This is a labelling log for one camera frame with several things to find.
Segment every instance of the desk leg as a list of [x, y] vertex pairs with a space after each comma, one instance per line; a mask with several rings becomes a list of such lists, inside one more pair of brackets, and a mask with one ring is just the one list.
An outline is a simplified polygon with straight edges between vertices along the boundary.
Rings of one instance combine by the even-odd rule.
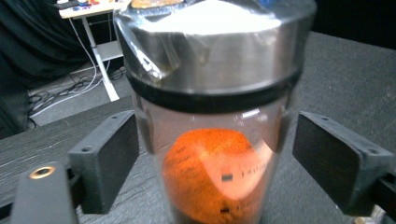
[[84, 25], [84, 28], [85, 28], [85, 32], [87, 33], [87, 36], [90, 39], [93, 55], [95, 56], [95, 59], [99, 65], [99, 69], [102, 73], [103, 84], [105, 85], [108, 97], [110, 98], [110, 101], [119, 100], [120, 97], [117, 95], [117, 92], [114, 89], [114, 86], [111, 83], [110, 78], [108, 78], [105, 65], [103, 64], [102, 57], [100, 56], [99, 51], [96, 47], [96, 43], [95, 43], [95, 40], [93, 39], [93, 35], [92, 35], [91, 29], [90, 29], [90, 25], [87, 22], [87, 18], [83, 17], [81, 19], [82, 19], [82, 24]]

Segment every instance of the dark floor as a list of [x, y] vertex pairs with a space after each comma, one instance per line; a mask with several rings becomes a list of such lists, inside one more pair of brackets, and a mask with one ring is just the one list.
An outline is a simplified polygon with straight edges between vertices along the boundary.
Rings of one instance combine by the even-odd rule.
[[[30, 107], [34, 111], [31, 112], [32, 123], [29, 124], [29, 127], [43, 126], [110, 102], [105, 86], [102, 82], [98, 83], [98, 80], [101, 79], [99, 69], [95, 81], [88, 88], [91, 90], [81, 94], [92, 81], [93, 75], [94, 69], [91, 68], [70, 74], [49, 85], [30, 91], [33, 101]], [[123, 67], [111, 72], [109, 76], [120, 98], [131, 95], [132, 89]]]

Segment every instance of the white cable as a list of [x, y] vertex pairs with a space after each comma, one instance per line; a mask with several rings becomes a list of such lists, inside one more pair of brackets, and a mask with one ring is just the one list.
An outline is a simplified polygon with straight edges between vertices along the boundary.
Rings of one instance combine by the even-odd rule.
[[73, 75], [73, 74], [76, 74], [76, 73], [80, 73], [80, 72], [84, 72], [84, 71], [87, 71], [87, 70], [90, 70], [90, 69], [93, 69], [93, 66], [76, 70], [74, 72], [71, 72], [70, 75]]
[[90, 58], [90, 61], [91, 61], [91, 63], [92, 63], [92, 66], [93, 66], [93, 69], [94, 69], [94, 73], [95, 73], [95, 74], [93, 75], [93, 78], [92, 78], [90, 84], [88, 84], [88, 86], [85, 87], [84, 90], [82, 90], [82, 91], [85, 91], [85, 90], [87, 90], [87, 89], [92, 85], [93, 81], [96, 79], [97, 69], [96, 69], [95, 63], [93, 62], [93, 59], [92, 59], [92, 57], [91, 57], [91, 54], [87, 51], [87, 49], [85, 48], [84, 44], [82, 44], [82, 41], [81, 41], [81, 39], [79, 38], [79, 35], [78, 35], [78, 33], [77, 33], [76, 27], [74, 26], [74, 24], [73, 24], [73, 22], [72, 22], [72, 20], [71, 20], [70, 18], [69, 18], [69, 21], [70, 21], [70, 24], [72, 25], [73, 31], [74, 31], [75, 34], [76, 34], [76, 37], [77, 37], [77, 39], [78, 39], [79, 44], [82, 46], [82, 48], [84, 49], [85, 53], [86, 53], [86, 54], [88, 55], [88, 57]]
[[[48, 102], [50, 100], [53, 100], [53, 99], [55, 99], [55, 96], [51, 96], [50, 98], [46, 99], [46, 102]], [[38, 108], [40, 108], [40, 106], [42, 106], [46, 102], [42, 102], [42, 103], [40, 103], [38, 105], [35, 105], [35, 107], [32, 108], [32, 111], [37, 110]]]
[[[82, 91], [70, 91], [69, 93], [77, 93], [77, 94], [76, 94], [76, 95], [73, 95], [73, 96], [70, 96], [70, 97], [67, 97], [67, 98], [64, 98], [64, 99], [62, 99], [62, 100], [60, 100], [60, 101], [58, 101], [58, 102], [56, 102], [56, 103], [54, 103], [54, 104], [52, 104], [52, 105], [48, 105], [47, 107], [43, 108], [42, 110], [38, 111], [37, 113], [31, 115], [29, 118], [34, 118], [35, 116], [38, 116], [39, 114], [43, 113], [44, 111], [48, 110], [49, 108], [51, 108], [51, 107], [53, 107], [53, 106], [55, 106], [55, 105], [57, 105], [57, 104], [60, 104], [60, 103], [62, 103], [62, 102], [64, 102], [64, 101], [66, 101], [66, 100], [70, 100], [70, 99], [72, 99], [72, 98], [75, 98], [75, 97], [77, 97], [77, 96], [80, 96], [81, 94], [83, 94], [83, 93], [85, 93], [85, 92], [87, 92], [87, 91], [93, 90], [93, 88], [97, 87], [97, 86], [102, 82], [102, 80], [103, 80], [103, 79], [101, 78], [101, 79], [98, 81], [98, 83], [96, 83], [92, 88], [89, 89], [89, 87], [92, 85], [92, 83], [93, 83], [93, 82], [95, 81], [95, 79], [96, 79], [96, 76], [97, 76], [97, 69], [96, 69], [95, 63], [93, 62], [93, 59], [92, 59], [90, 53], [87, 51], [87, 49], [85, 48], [85, 46], [84, 46], [84, 44], [82, 43], [81, 39], [79, 38], [78, 32], [77, 32], [77, 30], [76, 30], [76, 28], [75, 28], [73, 22], [72, 22], [70, 19], [69, 19], [69, 21], [70, 21], [70, 24], [72, 25], [72, 28], [73, 28], [73, 30], [74, 30], [74, 32], [75, 32], [75, 34], [76, 34], [76, 37], [77, 37], [77, 39], [78, 39], [79, 44], [82, 46], [82, 48], [84, 49], [85, 53], [87, 53], [88, 57], [90, 58], [90, 61], [91, 61], [91, 63], [92, 63], [93, 69], [94, 69], [93, 78], [92, 78], [90, 84], [88, 84], [88, 86], [84, 88], [84, 90], [82, 90]], [[108, 28], [109, 28], [110, 41], [111, 41], [112, 35], [111, 35], [110, 21], [108, 21]], [[108, 69], [109, 66], [110, 66], [110, 61], [108, 61], [108, 63], [107, 63], [106, 70]]]
[[58, 101], [58, 102], [56, 102], [56, 103], [53, 103], [52, 105], [49, 105], [49, 106], [47, 106], [46, 108], [44, 108], [44, 109], [38, 111], [37, 113], [31, 115], [29, 118], [34, 118], [35, 116], [37, 116], [37, 115], [43, 113], [44, 111], [46, 111], [47, 109], [49, 109], [49, 108], [51, 108], [51, 107], [53, 107], [53, 106], [55, 106], [55, 105], [58, 105], [58, 104], [60, 104], [60, 103], [62, 103], [62, 102], [64, 102], [64, 101], [66, 101], [66, 100], [70, 100], [70, 99], [72, 99], [72, 98], [75, 98], [75, 97], [77, 97], [77, 96], [80, 96], [81, 94], [83, 94], [83, 93], [85, 93], [85, 92], [87, 92], [87, 91], [91, 91], [91, 90], [93, 90], [93, 88], [97, 87], [101, 82], [102, 82], [102, 78], [98, 81], [98, 83], [96, 83], [96, 84], [95, 84], [93, 87], [91, 87], [90, 89], [85, 90], [85, 91], [82, 91], [82, 92], [80, 92], [80, 93], [78, 93], [78, 94], [76, 94], [76, 95], [72, 95], [72, 96], [70, 96], [70, 97], [67, 97], [67, 98], [65, 98], [65, 99], [62, 99], [62, 100], [60, 100], [60, 101]]

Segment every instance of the clear container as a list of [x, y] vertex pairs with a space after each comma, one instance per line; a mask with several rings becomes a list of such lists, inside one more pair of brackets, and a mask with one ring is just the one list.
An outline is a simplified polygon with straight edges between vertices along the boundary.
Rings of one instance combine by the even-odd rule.
[[134, 94], [138, 126], [175, 223], [259, 222], [286, 103], [283, 97], [208, 115], [166, 109]]

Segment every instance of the metal lid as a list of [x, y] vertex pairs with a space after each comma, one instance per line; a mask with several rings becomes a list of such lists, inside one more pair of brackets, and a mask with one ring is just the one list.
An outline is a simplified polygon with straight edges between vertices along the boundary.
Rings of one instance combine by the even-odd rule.
[[145, 89], [222, 96], [262, 91], [301, 72], [315, 10], [313, 0], [188, 0], [128, 6], [114, 19], [125, 66]]

